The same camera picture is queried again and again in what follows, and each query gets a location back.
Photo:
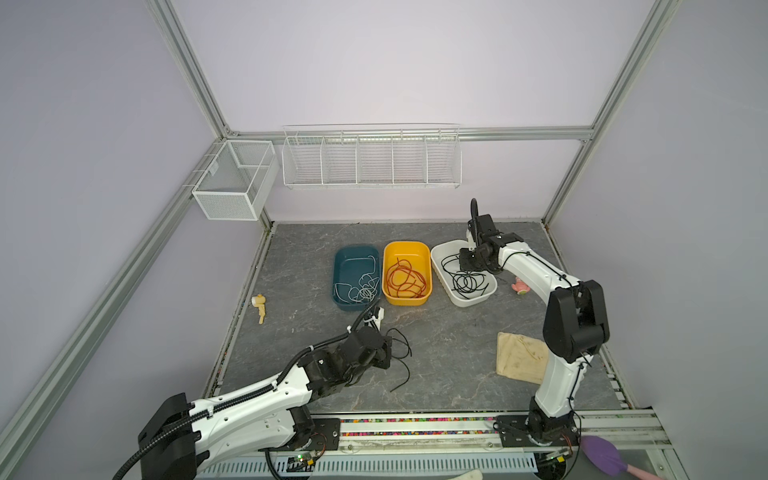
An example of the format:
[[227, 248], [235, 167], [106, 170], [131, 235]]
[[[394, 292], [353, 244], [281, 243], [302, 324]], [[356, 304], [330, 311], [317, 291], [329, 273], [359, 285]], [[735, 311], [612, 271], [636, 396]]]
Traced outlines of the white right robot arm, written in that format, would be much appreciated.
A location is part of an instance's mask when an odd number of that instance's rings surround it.
[[603, 287], [580, 280], [545, 260], [515, 233], [499, 230], [470, 201], [469, 246], [459, 253], [464, 271], [513, 274], [546, 305], [542, 335], [548, 360], [521, 432], [547, 445], [579, 431], [575, 396], [596, 353], [610, 338]]

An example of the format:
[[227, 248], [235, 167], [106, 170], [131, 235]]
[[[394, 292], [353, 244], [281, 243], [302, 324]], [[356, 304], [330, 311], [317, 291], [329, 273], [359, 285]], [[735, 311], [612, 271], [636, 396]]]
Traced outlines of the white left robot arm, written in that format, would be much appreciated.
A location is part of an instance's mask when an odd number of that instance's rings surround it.
[[389, 368], [392, 339], [380, 330], [383, 317], [373, 301], [344, 333], [303, 348], [269, 378], [209, 398], [168, 397], [115, 478], [138, 466], [144, 479], [193, 479], [243, 453], [307, 445], [315, 432], [310, 403], [355, 385], [371, 368]]

